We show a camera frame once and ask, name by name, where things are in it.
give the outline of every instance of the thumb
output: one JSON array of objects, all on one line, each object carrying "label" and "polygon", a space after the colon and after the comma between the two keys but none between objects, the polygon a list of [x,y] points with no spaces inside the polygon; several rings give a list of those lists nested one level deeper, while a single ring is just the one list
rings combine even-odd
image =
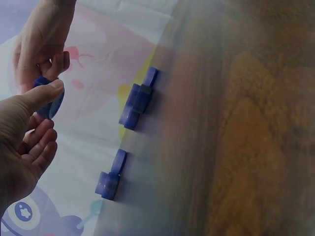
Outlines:
[{"label": "thumb", "polygon": [[33,114],[41,107],[56,100],[63,91],[63,82],[59,79],[56,79],[48,85],[40,85],[32,88],[21,95],[21,97],[27,106],[26,108],[28,112]]}]

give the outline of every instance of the hand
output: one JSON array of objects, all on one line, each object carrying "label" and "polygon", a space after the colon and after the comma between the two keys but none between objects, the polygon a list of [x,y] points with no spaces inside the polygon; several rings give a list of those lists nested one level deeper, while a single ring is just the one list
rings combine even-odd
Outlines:
[{"label": "hand", "polygon": [[[38,64],[63,52],[74,8],[74,0],[42,0],[31,13],[14,48],[15,79],[21,93],[33,88],[40,76]],[[64,63],[63,71],[69,65]]]},{"label": "hand", "polygon": [[55,80],[0,101],[0,214],[30,194],[53,161],[57,151],[54,123],[34,111],[63,90],[63,82]]},{"label": "hand", "polygon": [[63,69],[70,66],[69,52],[61,52],[54,55],[50,60],[38,64],[38,70],[42,76],[54,81],[63,72]]}]

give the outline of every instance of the cartoon print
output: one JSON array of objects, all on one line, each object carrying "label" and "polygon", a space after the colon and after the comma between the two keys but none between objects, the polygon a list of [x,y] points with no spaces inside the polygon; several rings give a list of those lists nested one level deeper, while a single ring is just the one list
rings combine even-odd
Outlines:
[{"label": "cartoon print", "polygon": [[[136,84],[142,84],[146,73],[150,67],[150,63],[152,60],[152,57],[154,55],[155,49],[154,51],[149,55],[149,57],[146,59],[145,63],[142,65],[141,69],[138,71],[138,73],[136,74],[136,76],[134,77],[134,80],[132,83],[126,85],[126,84],[122,84],[119,86],[118,91],[117,91],[117,97],[118,97],[118,101],[119,101],[119,106],[120,106],[120,115],[123,113],[123,109],[125,107],[126,101],[128,99],[129,93],[131,91],[131,87],[134,83]],[[120,134],[120,138],[122,139],[124,134],[125,134],[125,128],[120,125],[119,126],[119,134]]]},{"label": "cartoon print", "polygon": [[[90,57],[90,58],[93,57],[92,55],[89,55],[89,54],[79,54],[79,50],[76,46],[70,46],[70,47],[65,48],[64,50],[69,52],[70,60],[76,60],[79,66],[83,69],[84,67],[80,62],[80,57]],[[70,68],[68,70],[71,71],[72,69],[73,69],[73,64],[70,63]]]},{"label": "cartoon print", "polygon": [[83,220],[61,217],[47,194],[36,187],[26,198],[12,204],[1,220],[2,236],[81,236],[84,225],[99,215],[102,200],[94,201]]},{"label": "cartoon print", "polygon": [[[76,9],[65,50],[70,69],[60,75],[65,84],[56,122],[74,121],[99,111],[117,96],[121,84],[130,85],[154,45],[110,18]],[[9,86],[15,91],[9,64]]]}]

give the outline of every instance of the blue clip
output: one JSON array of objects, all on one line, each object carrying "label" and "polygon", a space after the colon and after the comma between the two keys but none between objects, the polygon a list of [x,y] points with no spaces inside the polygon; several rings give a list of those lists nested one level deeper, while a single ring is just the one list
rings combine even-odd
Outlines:
[{"label": "blue clip", "polygon": [[119,124],[123,125],[126,129],[134,130],[137,126],[139,117],[139,113],[134,112],[131,107],[125,106]]},{"label": "blue clip", "polygon": [[123,109],[123,113],[119,119],[119,124],[122,124],[126,129],[134,130],[137,126],[140,115],[133,111],[132,108],[135,104],[140,88],[141,87],[137,84],[132,86],[127,102]]},{"label": "blue clip", "polygon": [[158,69],[151,66],[142,84],[152,88],[154,85],[154,82],[156,81],[157,76],[158,76]]},{"label": "blue clip", "polygon": [[98,184],[95,189],[96,194],[100,194],[102,198],[113,201],[118,189],[120,176],[114,173],[100,173]]},{"label": "blue clip", "polygon": [[111,173],[120,175],[123,171],[126,159],[127,159],[127,152],[122,149],[118,149],[115,160],[112,165]]},{"label": "blue clip", "polygon": [[134,112],[143,114],[151,101],[152,92],[153,89],[149,86],[141,85],[138,95],[133,104],[132,110]]},{"label": "blue clip", "polygon": [[[46,79],[43,76],[40,76],[39,78],[37,78],[35,80],[34,83],[34,87],[40,86],[40,85],[47,85],[49,83],[51,83],[52,81]],[[46,119],[52,119],[57,111],[59,110],[62,102],[63,102],[63,98],[64,98],[64,92],[62,92],[62,94],[53,102],[47,104],[46,106],[40,108],[39,110],[37,110],[36,112],[46,118]]]}]

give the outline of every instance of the wooden surface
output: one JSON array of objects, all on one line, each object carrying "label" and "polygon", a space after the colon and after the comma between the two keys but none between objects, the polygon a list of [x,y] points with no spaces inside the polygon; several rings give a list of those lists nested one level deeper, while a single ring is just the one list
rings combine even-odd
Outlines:
[{"label": "wooden surface", "polygon": [[182,0],[96,235],[314,235],[314,29],[311,0]]}]

